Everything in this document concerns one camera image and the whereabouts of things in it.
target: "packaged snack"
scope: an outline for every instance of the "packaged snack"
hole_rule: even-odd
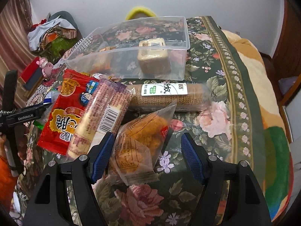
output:
[[[134,90],[127,90],[126,86],[121,83],[116,83],[116,85],[117,88],[100,120],[90,149],[94,145],[99,144],[107,132],[111,132],[116,136],[124,115],[128,110]]]
[[[176,111],[203,111],[211,103],[211,93],[201,83],[157,83],[130,85],[135,94],[130,103],[133,111],[156,111],[177,102]]]
[[[119,129],[110,166],[112,173],[117,173],[126,185],[157,180],[153,167],[161,152],[176,105],[173,102]]]
[[[99,122],[116,88],[116,83],[112,81],[105,78],[99,80],[99,84],[72,137],[67,150],[68,157],[76,159],[78,156],[88,153]]]
[[[66,154],[69,142],[84,113],[98,80],[66,69],[61,94],[38,141],[38,146],[54,153]]]
[[[148,39],[139,42],[138,62],[145,76],[162,75],[171,71],[168,52],[166,49],[151,47],[165,47],[163,38]]]
[[[56,100],[58,99],[58,96],[60,95],[60,92],[57,90],[51,90],[51,92],[49,92],[44,99],[44,103],[52,103],[49,108],[47,110],[44,111],[44,113],[42,114],[41,118],[38,120],[35,120],[33,122],[33,124],[35,126],[37,126],[38,128],[40,128],[41,130],[43,130],[45,124],[47,123],[48,119],[49,119],[49,115],[53,109],[53,106],[56,102]]]

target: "striped curtain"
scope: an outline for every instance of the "striped curtain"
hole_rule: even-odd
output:
[[[35,58],[29,49],[27,31],[31,28],[29,0],[9,0],[0,13],[0,89],[3,89],[5,73],[18,70],[18,75]],[[15,105],[26,106],[25,89],[18,81]]]

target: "plastic storage box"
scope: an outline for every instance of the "plastic storage box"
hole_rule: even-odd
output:
[[[189,48],[185,17],[141,18],[95,29],[65,63],[114,78],[183,80]]]

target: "orange blanket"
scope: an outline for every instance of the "orange blanket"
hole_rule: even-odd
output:
[[[7,161],[0,156],[0,202],[9,211],[17,177],[11,175]]]

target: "white label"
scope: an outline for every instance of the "white label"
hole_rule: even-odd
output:
[[[43,104],[48,104],[51,103],[51,91],[49,93],[47,93],[47,95],[44,98]]]
[[[153,46],[159,46],[159,47],[160,47],[161,44],[160,44],[160,42],[151,42],[151,43],[150,43],[150,46],[151,46],[151,47],[153,47]]]
[[[118,115],[119,115],[118,108],[108,106],[103,115],[103,119],[97,128],[97,131],[101,133],[111,132],[117,120]]]
[[[116,107],[108,106],[105,110],[105,113],[103,115],[102,121],[100,122],[97,131],[94,135],[93,141],[91,143],[90,149],[94,146],[99,144],[102,139],[104,138],[104,135],[106,132],[111,132],[115,122],[119,116],[120,110]]]
[[[155,96],[155,95],[186,95],[186,83],[157,83],[157,84],[143,84],[141,96]]]

